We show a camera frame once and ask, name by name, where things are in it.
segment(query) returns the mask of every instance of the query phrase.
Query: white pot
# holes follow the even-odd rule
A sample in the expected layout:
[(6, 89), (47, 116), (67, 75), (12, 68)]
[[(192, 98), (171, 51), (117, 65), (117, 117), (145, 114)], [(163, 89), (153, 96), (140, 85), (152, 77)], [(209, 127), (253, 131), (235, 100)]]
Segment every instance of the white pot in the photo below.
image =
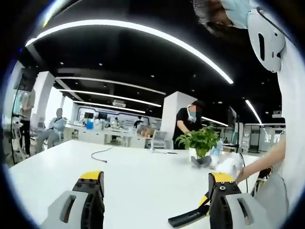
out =
[(191, 161), (191, 156), (194, 156), (197, 159), (197, 152), (195, 148), (189, 148), (189, 154), (190, 154), (190, 161)]

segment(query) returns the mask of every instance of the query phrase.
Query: standing person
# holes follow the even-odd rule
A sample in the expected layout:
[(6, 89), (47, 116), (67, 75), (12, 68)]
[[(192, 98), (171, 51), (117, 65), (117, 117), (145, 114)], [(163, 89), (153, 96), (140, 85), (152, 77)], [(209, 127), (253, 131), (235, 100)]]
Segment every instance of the standing person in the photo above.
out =
[(36, 144), (36, 153), (40, 153), (42, 151), (42, 144), (44, 140), (48, 140), (48, 149), (54, 146), (54, 142), (56, 142), (61, 136), (61, 132), (65, 128), (65, 121), (62, 118), (62, 109), (58, 108), (56, 111), (56, 118), (53, 118), (49, 124), (49, 128), (43, 131), (37, 138)]
[(21, 138), (19, 140), (20, 147), (22, 148), (22, 136), (24, 136), (24, 144), (25, 144), (25, 153), (30, 156), (30, 119), (31, 119), (31, 112), (34, 107), (35, 103), (35, 91), (32, 89), (32, 91), (29, 93), (28, 100), (22, 104), (21, 108), (21, 119), (20, 122), (22, 123), (22, 127), (20, 127), (20, 134)]
[(186, 134), (192, 130), (202, 128), (201, 112), (204, 107), (203, 102), (194, 101), (191, 105), (181, 108), (176, 116), (176, 126), (173, 134), (174, 149), (185, 149), (183, 144), (176, 142), (177, 137)]
[(142, 117), (138, 116), (138, 120), (134, 122), (133, 127), (137, 128), (139, 124), (143, 123)]

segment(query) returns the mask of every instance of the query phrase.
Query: office room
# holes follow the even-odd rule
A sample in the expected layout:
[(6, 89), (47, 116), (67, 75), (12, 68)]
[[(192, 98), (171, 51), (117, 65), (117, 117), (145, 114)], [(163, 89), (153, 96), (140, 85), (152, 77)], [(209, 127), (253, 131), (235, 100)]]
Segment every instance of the office room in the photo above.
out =
[(305, 165), (305, 68), (269, 7), (42, 3), (2, 87), (3, 174), (22, 222), (287, 223), (305, 183), (291, 172)]

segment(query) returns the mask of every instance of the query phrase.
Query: potted plant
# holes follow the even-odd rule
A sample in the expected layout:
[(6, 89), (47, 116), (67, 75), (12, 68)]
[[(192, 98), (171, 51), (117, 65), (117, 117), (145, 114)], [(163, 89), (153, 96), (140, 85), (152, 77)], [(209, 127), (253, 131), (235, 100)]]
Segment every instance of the potted plant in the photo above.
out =
[(219, 137), (211, 127), (208, 127), (199, 131), (190, 131), (179, 136), (176, 141), (179, 141), (179, 144), (183, 143), (185, 149), (195, 148), (198, 159), (204, 157), (213, 146), (217, 146)]

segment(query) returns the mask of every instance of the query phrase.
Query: cable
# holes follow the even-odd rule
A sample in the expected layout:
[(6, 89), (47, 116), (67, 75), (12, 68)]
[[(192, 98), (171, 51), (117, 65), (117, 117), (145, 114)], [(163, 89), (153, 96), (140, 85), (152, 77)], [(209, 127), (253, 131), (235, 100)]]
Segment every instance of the cable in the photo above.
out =
[(97, 158), (93, 157), (93, 155), (94, 155), (94, 154), (97, 154), (97, 153), (106, 152), (106, 151), (108, 151), (108, 150), (111, 150), (112, 148), (114, 148), (114, 146), (111, 146), (111, 147), (109, 147), (108, 149), (104, 149), (104, 150), (96, 151), (96, 152), (94, 152), (94, 153), (92, 153), (92, 154), (91, 154), (91, 158), (92, 158), (92, 159), (94, 159), (94, 160), (97, 160), (97, 161), (102, 161), (102, 162), (104, 162), (104, 163), (107, 163), (107, 161), (106, 161), (106, 160), (100, 160), (100, 159), (97, 159)]
[[(239, 154), (240, 154), (240, 156), (242, 156), (243, 163), (244, 163), (244, 156), (241, 153), (239, 153)], [(247, 193), (248, 193), (248, 178), (246, 178), (246, 189), (247, 189)]]

